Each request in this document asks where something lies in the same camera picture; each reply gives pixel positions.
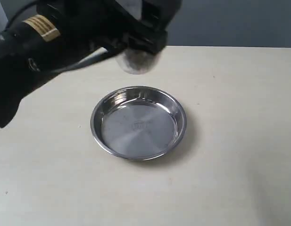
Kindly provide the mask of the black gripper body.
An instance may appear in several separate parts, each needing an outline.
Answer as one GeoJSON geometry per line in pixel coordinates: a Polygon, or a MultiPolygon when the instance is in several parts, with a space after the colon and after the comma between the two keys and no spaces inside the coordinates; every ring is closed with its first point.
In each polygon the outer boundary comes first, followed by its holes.
{"type": "Polygon", "coordinates": [[[136,19],[117,0],[39,0],[37,18],[46,51],[86,50],[95,44],[128,45],[136,36],[136,19]]]}

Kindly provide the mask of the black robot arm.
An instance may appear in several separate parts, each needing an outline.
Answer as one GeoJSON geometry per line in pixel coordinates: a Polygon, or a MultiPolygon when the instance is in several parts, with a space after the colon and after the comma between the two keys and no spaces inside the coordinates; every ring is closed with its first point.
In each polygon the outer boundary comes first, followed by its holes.
{"type": "Polygon", "coordinates": [[[58,75],[118,57],[146,73],[167,45],[180,0],[34,0],[36,14],[0,32],[0,128],[23,98],[58,75]]]}

